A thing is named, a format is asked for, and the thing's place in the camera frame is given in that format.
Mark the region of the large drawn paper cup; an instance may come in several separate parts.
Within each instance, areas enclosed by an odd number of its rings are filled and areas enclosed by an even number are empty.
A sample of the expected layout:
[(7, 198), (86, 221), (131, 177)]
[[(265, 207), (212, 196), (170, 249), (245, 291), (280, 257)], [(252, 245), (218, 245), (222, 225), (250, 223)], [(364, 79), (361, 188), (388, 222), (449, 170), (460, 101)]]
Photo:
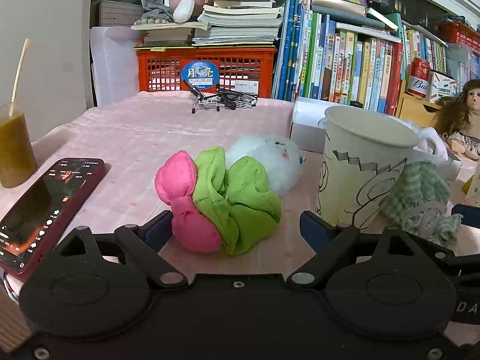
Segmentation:
[(346, 151), (323, 154), (315, 212), (328, 224), (368, 228), (399, 179), (407, 159), (361, 162)]

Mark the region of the green gingham scrunchie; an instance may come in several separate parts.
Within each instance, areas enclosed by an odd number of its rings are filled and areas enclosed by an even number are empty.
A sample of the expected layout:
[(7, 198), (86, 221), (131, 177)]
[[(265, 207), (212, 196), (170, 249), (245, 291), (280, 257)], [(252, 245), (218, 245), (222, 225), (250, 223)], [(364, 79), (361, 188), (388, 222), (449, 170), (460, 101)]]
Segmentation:
[(433, 163), (410, 163), (382, 206), (382, 213), (407, 233), (452, 250), (462, 215), (447, 214), (449, 197), (450, 186)]

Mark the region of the white fluffy plush toy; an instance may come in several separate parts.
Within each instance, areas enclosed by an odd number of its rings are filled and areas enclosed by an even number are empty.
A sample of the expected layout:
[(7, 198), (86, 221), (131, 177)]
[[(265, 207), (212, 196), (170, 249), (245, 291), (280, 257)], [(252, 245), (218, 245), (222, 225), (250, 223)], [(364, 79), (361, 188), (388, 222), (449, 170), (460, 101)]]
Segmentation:
[(279, 196), (288, 193), (298, 183), (306, 161), (292, 140), (279, 135), (252, 133), (241, 136), (226, 151), (227, 167), (244, 156), (250, 156), (264, 166), (270, 189)]

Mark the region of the white printed small box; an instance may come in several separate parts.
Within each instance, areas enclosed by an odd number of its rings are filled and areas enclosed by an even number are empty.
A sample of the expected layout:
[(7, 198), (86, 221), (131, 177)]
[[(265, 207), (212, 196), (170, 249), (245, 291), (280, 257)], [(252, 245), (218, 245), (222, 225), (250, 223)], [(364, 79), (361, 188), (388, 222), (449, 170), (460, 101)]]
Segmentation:
[(430, 70), (426, 100), (438, 103), (441, 98), (456, 96), (456, 81), (441, 72)]

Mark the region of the red Budweiser can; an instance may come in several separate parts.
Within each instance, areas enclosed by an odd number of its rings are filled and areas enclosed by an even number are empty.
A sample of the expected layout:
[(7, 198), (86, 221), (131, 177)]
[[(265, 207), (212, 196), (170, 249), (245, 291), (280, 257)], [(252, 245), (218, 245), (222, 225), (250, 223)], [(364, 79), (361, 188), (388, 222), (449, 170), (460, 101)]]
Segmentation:
[(426, 99), (429, 85), (430, 64), (422, 58), (414, 58), (410, 66), (406, 91), (412, 96)]

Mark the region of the red smartphone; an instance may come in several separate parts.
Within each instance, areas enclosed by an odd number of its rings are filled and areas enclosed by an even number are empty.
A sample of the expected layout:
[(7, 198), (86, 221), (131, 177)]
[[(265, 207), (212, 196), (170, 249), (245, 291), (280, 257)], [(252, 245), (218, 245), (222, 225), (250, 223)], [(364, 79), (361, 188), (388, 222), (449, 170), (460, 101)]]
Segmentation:
[(24, 281), (107, 174), (100, 158), (61, 158), (1, 219), (1, 269)]

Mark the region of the row of upright books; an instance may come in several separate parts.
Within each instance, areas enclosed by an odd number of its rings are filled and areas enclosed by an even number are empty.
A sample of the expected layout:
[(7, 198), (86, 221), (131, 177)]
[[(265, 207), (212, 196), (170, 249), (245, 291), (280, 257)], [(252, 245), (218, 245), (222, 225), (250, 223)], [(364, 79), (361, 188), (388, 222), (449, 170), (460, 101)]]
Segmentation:
[(456, 96), (479, 78), (479, 55), (408, 24), (398, 12), (370, 20), (313, 0), (286, 0), (281, 7), (273, 98), (308, 98), (394, 115), (400, 83), (405, 80), (407, 88), (414, 58), (454, 79)]

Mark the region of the red basket on books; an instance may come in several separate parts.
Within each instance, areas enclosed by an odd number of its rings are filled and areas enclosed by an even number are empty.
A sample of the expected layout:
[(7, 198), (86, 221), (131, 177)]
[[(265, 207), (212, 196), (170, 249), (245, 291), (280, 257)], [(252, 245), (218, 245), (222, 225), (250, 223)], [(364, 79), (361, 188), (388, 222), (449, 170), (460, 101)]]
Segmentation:
[(473, 53), (479, 55), (480, 34), (471, 28), (452, 21), (443, 21), (438, 24), (439, 35), (446, 43), (462, 44), (469, 47)]

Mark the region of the green scrunchie with pink bow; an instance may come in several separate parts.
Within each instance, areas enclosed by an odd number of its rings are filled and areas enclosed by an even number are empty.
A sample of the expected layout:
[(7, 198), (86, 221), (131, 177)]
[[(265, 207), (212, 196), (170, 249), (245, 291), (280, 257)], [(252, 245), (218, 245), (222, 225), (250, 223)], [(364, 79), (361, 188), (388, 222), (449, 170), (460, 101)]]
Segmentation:
[(251, 156), (228, 165), (221, 146), (196, 158), (178, 151), (157, 171), (154, 187), (173, 214), (173, 235), (189, 251), (244, 254), (281, 222), (281, 199), (264, 165)]

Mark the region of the miniature black bicycle model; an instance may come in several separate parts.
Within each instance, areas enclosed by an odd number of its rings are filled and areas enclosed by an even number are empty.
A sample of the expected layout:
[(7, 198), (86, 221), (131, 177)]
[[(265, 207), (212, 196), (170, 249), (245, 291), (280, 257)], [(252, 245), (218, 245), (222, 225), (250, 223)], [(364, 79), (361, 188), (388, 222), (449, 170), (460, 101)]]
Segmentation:
[(187, 80), (183, 80), (183, 83), (189, 89), (190, 93), (196, 96), (196, 100), (193, 102), (191, 108), (192, 114), (196, 113), (198, 107), (204, 109), (214, 107), (217, 112), (219, 112), (222, 107), (235, 111), (236, 109), (250, 109), (255, 107), (258, 102), (258, 96), (255, 94), (221, 88), (219, 85), (216, 86), (216, 92), (214, 94), (205, 94), (198, 88), (192, 86)]

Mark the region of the brown haired doll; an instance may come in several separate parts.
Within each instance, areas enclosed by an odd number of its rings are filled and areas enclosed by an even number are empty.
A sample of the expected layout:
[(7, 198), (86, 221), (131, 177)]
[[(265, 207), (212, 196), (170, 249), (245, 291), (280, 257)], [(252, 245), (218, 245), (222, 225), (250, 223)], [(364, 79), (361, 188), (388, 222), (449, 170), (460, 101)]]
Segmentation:
[(479, 79), (469, 80), (458, 97), (441, 97), (434, 128), (451, 150), (479, 161)]

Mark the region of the white shallow box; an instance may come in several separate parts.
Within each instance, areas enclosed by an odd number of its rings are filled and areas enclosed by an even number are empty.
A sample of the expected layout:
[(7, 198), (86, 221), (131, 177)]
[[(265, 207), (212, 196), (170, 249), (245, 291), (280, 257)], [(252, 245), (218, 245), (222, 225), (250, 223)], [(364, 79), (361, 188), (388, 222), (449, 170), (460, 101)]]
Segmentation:
[[(400, 155), (413, 164), (410, 157), (422, 128), (394, 116), (302, 97), (294, 105), (289, 137), (301, 150), (319, 154), (346, 151), (361, 162)], [(449, 160), (434, 165), (442, 178), (454, 181), (462, 162), (447, 150)]]

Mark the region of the small wooden drawer box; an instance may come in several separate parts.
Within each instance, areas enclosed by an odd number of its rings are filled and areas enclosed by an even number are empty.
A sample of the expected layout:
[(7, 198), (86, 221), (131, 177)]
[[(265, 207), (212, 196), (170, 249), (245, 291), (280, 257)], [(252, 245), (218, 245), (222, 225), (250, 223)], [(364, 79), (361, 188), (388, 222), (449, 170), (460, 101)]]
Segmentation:
[(419, 99), (405, 91), (406, 81), (400, 83), (400, 93), (397, 102), (395, 117), (413, 122), (422, 128), (433, 127), (436, 113), (441, 106)]

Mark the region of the red plastic crate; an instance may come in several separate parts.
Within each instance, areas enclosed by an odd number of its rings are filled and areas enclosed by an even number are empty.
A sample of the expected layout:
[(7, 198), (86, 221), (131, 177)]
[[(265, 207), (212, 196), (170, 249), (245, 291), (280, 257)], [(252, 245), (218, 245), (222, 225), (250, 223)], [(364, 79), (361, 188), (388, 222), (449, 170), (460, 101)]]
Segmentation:
[(213, 93), (218, 88), (268, 98), (272, 91), (273, 46), (145, 47), (136, 49), (139, 89)]

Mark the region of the glass of brown drink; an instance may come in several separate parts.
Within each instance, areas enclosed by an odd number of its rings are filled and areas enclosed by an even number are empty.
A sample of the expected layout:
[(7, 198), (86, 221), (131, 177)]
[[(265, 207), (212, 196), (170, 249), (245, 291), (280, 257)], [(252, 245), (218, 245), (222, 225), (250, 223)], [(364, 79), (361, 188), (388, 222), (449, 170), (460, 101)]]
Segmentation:
[(21, 69), (30, 39), (26, 38), (16, 69), (10, 102), (1, 106), (1, 186), (21, 185), (38, 169), (25, 120), (24, 104), (17, 99)]

